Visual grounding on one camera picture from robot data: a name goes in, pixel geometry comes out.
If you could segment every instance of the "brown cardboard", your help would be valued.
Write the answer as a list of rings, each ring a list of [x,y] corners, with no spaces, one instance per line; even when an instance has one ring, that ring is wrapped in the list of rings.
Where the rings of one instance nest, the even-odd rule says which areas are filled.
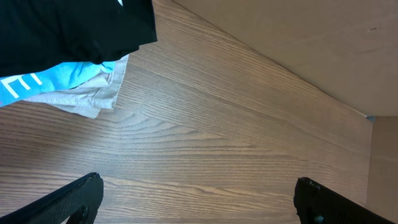
[[[398,1],[175,0],[366,115],[398,115]]]
[[[368,183],[368,209],[398,223],[398,117],[376,117]]]

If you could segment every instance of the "clothing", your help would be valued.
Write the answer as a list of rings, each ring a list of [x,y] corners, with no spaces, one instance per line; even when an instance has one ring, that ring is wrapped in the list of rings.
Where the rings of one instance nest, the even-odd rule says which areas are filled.
[[[0,77],[116,61],[155,42],[151,0],[1,0]]]
[[[75,88],[101,72],[112,72],[114,67],[114,62],[65,62],[43,72],[0,78],[0,106],[40,93]]]
[[[43,93],[25,100],[34,103],[48,103],[70,113],[96,118],[101,109],[115,107],[126,71],[127,60],[128,55],[116,61],[113,72],[102,72],[72,90]]]

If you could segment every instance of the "gray cloth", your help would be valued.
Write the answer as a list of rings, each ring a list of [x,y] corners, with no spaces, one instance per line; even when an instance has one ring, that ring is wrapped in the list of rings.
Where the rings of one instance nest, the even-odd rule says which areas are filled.
[[[126,72],[128,55],[116,61],[114,71],[100,73],[86,83],[65,91],[44,93],[25,99],[47,103],[58,109],[96,118],[101,109],[113,109]]]

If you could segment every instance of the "fabric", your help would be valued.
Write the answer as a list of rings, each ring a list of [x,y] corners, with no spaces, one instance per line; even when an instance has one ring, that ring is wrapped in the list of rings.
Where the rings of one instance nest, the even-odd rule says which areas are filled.
[[[155,42],[151,0],[1,0],[0,77],[101,64]]]
[[[113,109],[126,72],[128,55],[116,61],[114,71],[100,73],[72,90],[55,91],[25,99],[48,103],[58,109],[96,118],[101,109]]]
[[[0,78],[0,106],[40,93],[75,88],[101,72],[112,72],[114,67],[114,62],[65,62],[43,72]]]

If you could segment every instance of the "blue cloth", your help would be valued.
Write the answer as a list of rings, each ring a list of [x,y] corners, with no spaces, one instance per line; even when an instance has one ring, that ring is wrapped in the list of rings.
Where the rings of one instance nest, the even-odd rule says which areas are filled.
[[[113,71],[115,62],[64,62],[43,72],[0,78],[0,107],[40,93],[75,88],[101,72]]]

